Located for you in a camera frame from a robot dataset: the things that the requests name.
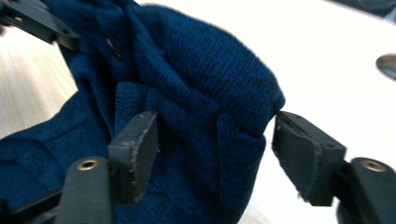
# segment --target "knitted texture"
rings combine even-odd
[[[231,35],[133,1],[47,1],[80,34],[61,49],[78,92],[51,120],[0,141],[0,195],[12,207],[59,188],[67,167],[106,155],[136,114],[159,113],[147,192],[118,223],[236,223],[262,136],[285,100],[271,71]]]

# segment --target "wooden floor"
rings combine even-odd
[[[76,90],[57,46],[6,29],[0,38],[0,137],[50,119]]]

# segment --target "white surface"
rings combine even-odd
[[[380,55],[396,52],[395,26],[320,0],[138,2],[168,5],[231,32],[274,71],[287,98],[284,110],[347,146],[347,161],[369,157],[396,167],[396,82],[375,67]],[[269,148],[272,131],[270,125],[240,223],[265,223],[262,215],[273,224],[336,223],[334,207],[297,200]]]

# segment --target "black clip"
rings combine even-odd
[[[0,24],[15,26],[48,43],[78,49],[78,35],[39,0],[0,0]]]

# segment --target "table surface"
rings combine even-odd
[[[368,157],[396,167],[396,82],[375,67],[379,56],[396,52],[396,26],[321,0],[137,2],[173,7],[232,33],[274,71],[284,110],[347,146],[347,161]],[[77,89],[56,46],[7,29],[0,50],[2,137],[50,119]],[[273,125],[240,223],[336,223],[335,206],[298,199],[270,149]]]

